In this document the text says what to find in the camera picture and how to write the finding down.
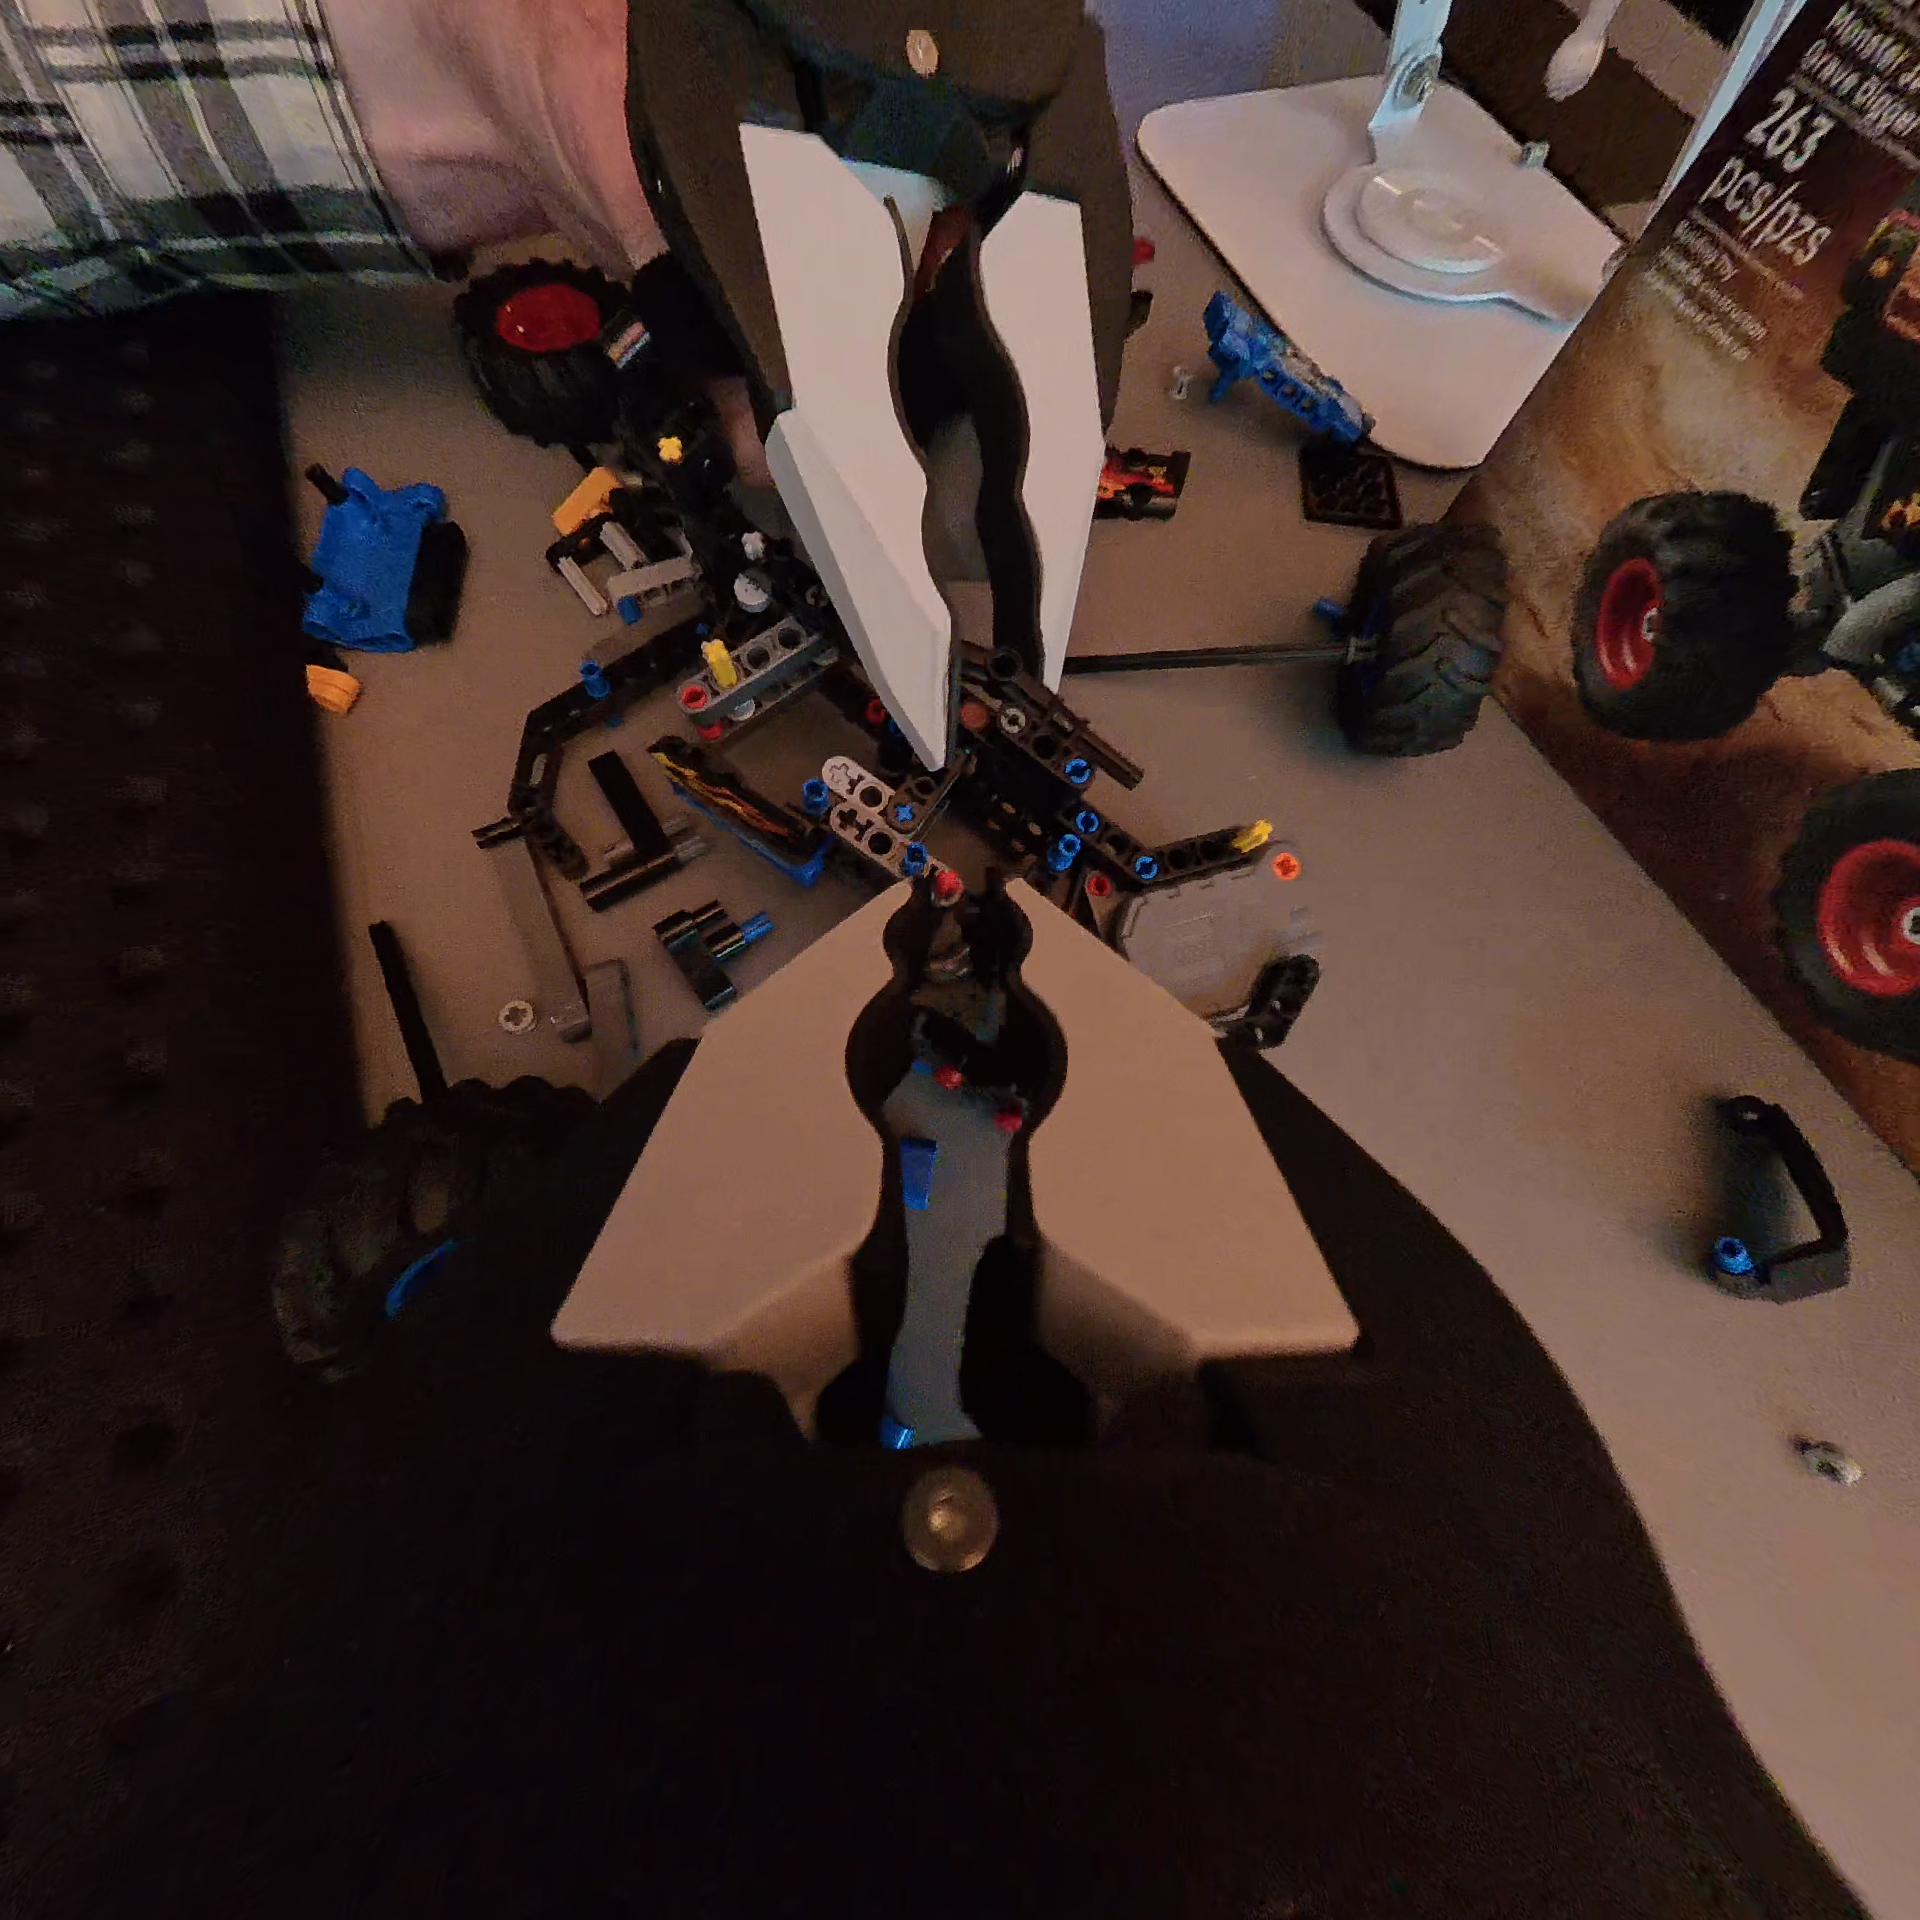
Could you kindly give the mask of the black L-shaped beam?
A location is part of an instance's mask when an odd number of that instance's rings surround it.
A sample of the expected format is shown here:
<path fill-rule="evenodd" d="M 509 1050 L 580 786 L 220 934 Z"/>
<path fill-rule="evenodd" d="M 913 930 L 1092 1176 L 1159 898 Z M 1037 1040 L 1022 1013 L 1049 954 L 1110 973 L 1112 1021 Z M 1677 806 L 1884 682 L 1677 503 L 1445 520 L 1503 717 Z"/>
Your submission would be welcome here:
<path fill-rule="evenodd" d="M 623 853 L 612 853 L 603 867 L 580 880 L 580 898 L 594 914 L 606 914 L 613 905 L 649 890 L 707 853 L 706 835 L 688 819 L 661 819 L 619 755 L 594 755 L 587 773 L 612 806 L 623 843 Z"/>

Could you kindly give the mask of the blue body panel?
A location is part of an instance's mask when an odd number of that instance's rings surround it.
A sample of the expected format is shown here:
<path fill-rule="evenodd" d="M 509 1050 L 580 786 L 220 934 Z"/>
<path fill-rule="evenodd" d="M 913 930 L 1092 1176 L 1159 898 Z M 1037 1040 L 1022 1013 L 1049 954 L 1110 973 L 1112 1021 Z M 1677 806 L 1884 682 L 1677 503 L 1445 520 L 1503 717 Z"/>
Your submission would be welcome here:
<path fill-rule="evenodd" d="M 380 487 L 346 467 L 310 463 L 322 496 L 306 561 L 301 634 L 349 652 L 394 656 L 452 642 L 468 578 L 468 536 L 434 484 Z"/>

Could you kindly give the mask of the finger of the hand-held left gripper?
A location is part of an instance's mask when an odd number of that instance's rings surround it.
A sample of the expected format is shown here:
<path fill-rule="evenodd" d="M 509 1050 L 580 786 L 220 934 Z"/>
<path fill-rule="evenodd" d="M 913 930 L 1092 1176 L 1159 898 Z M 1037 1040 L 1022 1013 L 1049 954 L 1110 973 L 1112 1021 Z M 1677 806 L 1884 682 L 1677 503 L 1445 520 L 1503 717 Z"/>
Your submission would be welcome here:
<path fill-rule="evenodd" d="M 929 768 L 947 765 L 952 614 L 923 552 L 926 471 L 902 421 L 897 332 L 913 240 L 947 189 L 843 160 L 806 130 L 737 130 L 786 388 L 767 463 L 869 682 Z"/>
<path fill-rule="evenodd" d="M 1082 209 L 1022 191 L 966 253 L 961 372 L 995 647 L 1045 689 L 1069 658 L 1106 455 Z"/>

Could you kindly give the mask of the black square plate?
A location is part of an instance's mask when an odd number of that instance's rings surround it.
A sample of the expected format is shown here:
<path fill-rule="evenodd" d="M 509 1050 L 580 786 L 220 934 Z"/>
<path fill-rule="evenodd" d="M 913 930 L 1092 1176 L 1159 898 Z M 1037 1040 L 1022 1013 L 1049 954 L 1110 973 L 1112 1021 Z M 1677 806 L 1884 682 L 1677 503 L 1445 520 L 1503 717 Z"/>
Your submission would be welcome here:
<path fill-rule="evenodd" d="M 1360 446 L 1315 441 L 1301 446 L 1301 514 L 1306 523 L 1390 536 L 1405 529 L 1396 467 Z"/>

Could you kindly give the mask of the person's left hand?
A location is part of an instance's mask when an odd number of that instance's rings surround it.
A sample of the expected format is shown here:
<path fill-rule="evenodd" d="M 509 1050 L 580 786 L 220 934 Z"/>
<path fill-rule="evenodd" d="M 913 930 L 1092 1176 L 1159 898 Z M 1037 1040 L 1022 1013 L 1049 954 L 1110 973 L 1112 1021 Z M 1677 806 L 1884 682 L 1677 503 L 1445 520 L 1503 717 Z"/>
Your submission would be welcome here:
<path fill-rule="evenodd" d="M 430 257 L 666 251 L 626 127 L 626 2 L 321 2 L 384 199 Z"/>

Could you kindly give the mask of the grey desk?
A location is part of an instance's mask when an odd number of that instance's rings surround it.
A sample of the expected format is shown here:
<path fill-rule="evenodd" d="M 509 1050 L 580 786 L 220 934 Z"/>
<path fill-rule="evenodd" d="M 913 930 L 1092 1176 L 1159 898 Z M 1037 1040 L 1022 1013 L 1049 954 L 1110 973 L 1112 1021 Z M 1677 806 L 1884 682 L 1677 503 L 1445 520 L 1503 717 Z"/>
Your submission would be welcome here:
<path fill-rule="evenodd" d="M 471 830 L 590 622 L 543 566 L 572 471 L 509 437 L 448 287 L 280 306 L 295 471 L 440 484 L 471 537 L 448 648 L 371 658 L 321 720 L 365 1109 L 416 1091 L 365 924 L 407 954 L 452 1078 L 590 1080 L 509 1038 L 523 943 Z M 1747 1739 L 1872 1915 L 1916 1915 L 1916 1183 L 1559 779 L 1503 707 L 1461 751 L 1352 755 L 1330 674 L 1132 674 L 1076 707 L 1146 779 L 1140 832 L 1269 819 L 1326 967 L 1283 1073 L 1498 1280 L 1588 1403 Z M 1852 1283 L 1747 1302 L 1709 1277 L 1715 1101 L 1777 1101 L 1821 1155 Z M 1799 1468 L 1797 1437 L 1864 1476 Z"/>

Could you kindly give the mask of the black panel with orange print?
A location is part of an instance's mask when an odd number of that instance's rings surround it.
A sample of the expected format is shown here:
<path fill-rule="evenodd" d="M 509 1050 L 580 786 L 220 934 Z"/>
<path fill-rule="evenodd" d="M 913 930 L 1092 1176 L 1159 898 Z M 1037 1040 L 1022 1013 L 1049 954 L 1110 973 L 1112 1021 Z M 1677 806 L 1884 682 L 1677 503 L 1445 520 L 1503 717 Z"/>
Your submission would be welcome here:
<path fill-rule="evenodd" d="M 1146 449 L 1106 444 L 1093 520 L 1166 523 L 1180 514 L 1187 484 L 1187 449 Z"/>

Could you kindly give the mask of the black angled beam blue pins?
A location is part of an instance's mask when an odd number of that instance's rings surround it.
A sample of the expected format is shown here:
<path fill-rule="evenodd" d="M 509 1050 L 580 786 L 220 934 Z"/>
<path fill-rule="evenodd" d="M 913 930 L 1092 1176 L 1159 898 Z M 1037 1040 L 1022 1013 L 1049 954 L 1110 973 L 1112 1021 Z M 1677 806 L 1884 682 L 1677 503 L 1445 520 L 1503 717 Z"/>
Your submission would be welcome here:
<path fill-rule="evenodd" d="M 557 779 L 566 751 L 587 731 L 612 729 L 666 685 L 680 685 L 707 637 L 702 614 L 686 618 L 612 662 L 587 658 L 579 682 L 523 717 L 507 810 L 474 830 L 474 844 L 489 853 L 513 840 L 529 843 L 566 880 L 587 879 L 587 853 L 557 823 Z"/>

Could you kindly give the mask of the black wheel with red hub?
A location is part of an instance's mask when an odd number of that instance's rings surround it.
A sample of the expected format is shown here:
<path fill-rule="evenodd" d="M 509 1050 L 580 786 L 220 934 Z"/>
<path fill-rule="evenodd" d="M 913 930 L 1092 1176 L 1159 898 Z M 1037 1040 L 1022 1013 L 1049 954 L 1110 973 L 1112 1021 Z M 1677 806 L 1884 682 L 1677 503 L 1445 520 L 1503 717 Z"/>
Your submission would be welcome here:
<path fill-rule="evenodd" d="M 529 257 L 471 276 L 453 342 L 484 409 L 515 437 L 580 449 L 618 435 L 618 365 L 606 325 L 626 287 L 597 268 Z"/>

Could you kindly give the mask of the black axle connector blue pin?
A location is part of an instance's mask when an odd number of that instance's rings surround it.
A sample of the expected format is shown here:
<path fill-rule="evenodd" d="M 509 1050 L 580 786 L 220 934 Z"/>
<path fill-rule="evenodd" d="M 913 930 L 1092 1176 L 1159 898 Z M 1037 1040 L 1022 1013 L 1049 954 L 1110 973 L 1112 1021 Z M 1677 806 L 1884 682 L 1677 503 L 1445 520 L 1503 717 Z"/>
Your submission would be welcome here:
<path fill-rule="evenodd" d="M 672 961 L 706 1014 L 718 1014 L 737 998 L 732 978 L 736 961 L 778 930 L 767 914 L 736 922 L 720 900 L 683 908 L 656 922 L 652 934 Z"/>

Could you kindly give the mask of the black arch piece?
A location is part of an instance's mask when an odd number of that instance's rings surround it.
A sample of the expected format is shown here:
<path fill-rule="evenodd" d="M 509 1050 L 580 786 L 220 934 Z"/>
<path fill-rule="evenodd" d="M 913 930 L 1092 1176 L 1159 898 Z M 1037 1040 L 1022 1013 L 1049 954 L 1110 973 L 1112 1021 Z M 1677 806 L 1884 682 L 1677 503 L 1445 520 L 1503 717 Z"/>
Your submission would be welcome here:
<path fill-rule="evenodd" d="M 1756 1093 L 1719 1096 L 1715 1120 L 1726 1199 L 1709 1251 L 1710 1283 L 1747 1302 L 1808 1302 L 1845 1290 L 1848 1219 L 1807 1128 Z"/>

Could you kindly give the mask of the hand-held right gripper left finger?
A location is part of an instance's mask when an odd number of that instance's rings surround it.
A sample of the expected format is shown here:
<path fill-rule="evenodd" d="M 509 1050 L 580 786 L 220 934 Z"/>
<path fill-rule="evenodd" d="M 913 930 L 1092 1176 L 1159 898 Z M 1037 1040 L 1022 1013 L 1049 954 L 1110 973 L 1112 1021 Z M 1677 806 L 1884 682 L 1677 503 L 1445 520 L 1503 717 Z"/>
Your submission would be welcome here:
<path fill-rule="evenodd" d="M 845 1044 L 895 978 L 895 880 L 699 1038 L 580 1265 L 553 1343 L 699 1357 L 816 1403 L 859 1352 L 850 1268 L 880 1200 L 880 1140 Z"/>

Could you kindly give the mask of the blue panel with white print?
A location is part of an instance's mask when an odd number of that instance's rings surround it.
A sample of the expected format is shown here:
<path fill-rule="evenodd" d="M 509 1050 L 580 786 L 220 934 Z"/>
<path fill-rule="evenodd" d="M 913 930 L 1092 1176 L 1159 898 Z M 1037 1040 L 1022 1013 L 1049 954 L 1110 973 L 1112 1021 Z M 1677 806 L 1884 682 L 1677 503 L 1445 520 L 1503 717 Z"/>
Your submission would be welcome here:
<path fill-rule="evenodd" d="M 1254 385 L 1310 441 L 1355 446 L 1370 437 L 1370 413 L 1357 398 L 1231 295 L 1216 289 L 1203 323 L 1211 363 L 1207 405 L 1223 401 L 1237 385 Z"/>

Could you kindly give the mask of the toy truck chassis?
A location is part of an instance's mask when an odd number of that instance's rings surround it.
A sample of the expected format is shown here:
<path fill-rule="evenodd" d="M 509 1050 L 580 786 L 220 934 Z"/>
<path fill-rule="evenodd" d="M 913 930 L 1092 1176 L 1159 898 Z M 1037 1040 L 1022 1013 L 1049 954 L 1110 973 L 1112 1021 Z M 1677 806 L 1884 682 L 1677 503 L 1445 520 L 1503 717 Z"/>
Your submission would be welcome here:
<path fill-rule="evenodd" d="M 686 532 L 706 578 L 707 637 L 672 685 L 683 712 L 672 736 L 727 758 L 744 726 L 816 691 L 865 736 L 865 758 L 837 760 L 781 800 L 830 830 L 825 865 L 869 880 L 923 879 L 952 865 L 929 835 L 958 819 L 1216 1035 L 1260 1050 L 1291 1035 L 1321 973 L 1296 922 L 1260 926 L 1249 958 L 1203 983 L 1203 963 L 1223 961 L 1237 914 L 1288 905 L 1278 887 L 1301 879 L 1301 857 L 1269 825 L 1159 844 L 1126 832 L 1093 786 L 1132 789 L 1143 770 L 1011 652 L 972 642 L 958 658 L 958 744 L 929 770 L 853 658 L 799 545 L 764 536 L 740 509 L 707 401 L 623 428 L 619 449 L 637 461 L 644 509 Z"/>

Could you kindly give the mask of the long panel with yellow flames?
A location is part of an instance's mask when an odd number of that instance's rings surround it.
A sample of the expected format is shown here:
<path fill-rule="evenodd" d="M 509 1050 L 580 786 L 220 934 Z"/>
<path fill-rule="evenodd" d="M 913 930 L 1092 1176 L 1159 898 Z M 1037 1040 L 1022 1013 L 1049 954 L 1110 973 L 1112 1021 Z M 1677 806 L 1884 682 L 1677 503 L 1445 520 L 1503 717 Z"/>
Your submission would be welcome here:
<path fill-rule="evenodd" d="M 769 867 L 816 887 L 830 857 L 830 830 L 792 804 L 761 793 L 732 758 L 680 736 L 661 736 L 645 755 L 666 773 L 672 793 L 692 804 L 706 819 L 727 830 L 747 853 Z"/>

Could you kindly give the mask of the white document stand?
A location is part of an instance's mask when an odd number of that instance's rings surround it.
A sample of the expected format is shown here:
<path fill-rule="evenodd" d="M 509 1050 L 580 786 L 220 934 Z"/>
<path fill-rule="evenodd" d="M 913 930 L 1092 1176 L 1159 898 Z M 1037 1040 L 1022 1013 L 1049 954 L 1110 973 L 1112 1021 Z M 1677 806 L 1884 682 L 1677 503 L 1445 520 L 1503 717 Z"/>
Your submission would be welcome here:
<path fill-rule="evenodd" d="M 1486 461 L 1626 251 L 1469 85 L 1456 2 L 1396 2 L 1377 73 L 1162 103 L 1140 157 L 1233 276 L 1430 473 Z"/>

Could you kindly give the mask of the toy truck set box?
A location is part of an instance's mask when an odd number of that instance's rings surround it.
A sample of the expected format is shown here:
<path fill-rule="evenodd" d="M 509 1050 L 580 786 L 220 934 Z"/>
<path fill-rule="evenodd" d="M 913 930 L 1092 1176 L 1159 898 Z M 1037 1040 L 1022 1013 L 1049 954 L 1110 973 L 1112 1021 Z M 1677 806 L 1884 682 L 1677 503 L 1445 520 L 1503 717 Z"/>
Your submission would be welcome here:
<path fill-rule="evenodd" d="M 1479 467 L 1495 695 L 1916 1170 L 1916 2 L 1799 2 Z"/>

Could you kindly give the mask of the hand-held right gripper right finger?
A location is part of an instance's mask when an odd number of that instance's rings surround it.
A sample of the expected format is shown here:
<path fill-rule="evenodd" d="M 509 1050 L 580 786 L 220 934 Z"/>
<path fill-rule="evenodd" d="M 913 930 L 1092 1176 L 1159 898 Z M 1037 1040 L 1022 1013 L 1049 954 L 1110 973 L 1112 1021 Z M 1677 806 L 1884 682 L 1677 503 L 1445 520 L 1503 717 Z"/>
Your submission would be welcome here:
<path fill-rule="evenodd" d="M 1211 1028 L 1033 884 L 1002 900 L 1037 1019 L 1022 1132 L 1037 1343 L 1100 1410 L 1211 1361 L 1331 1357 L 1357 1318 Z"/>

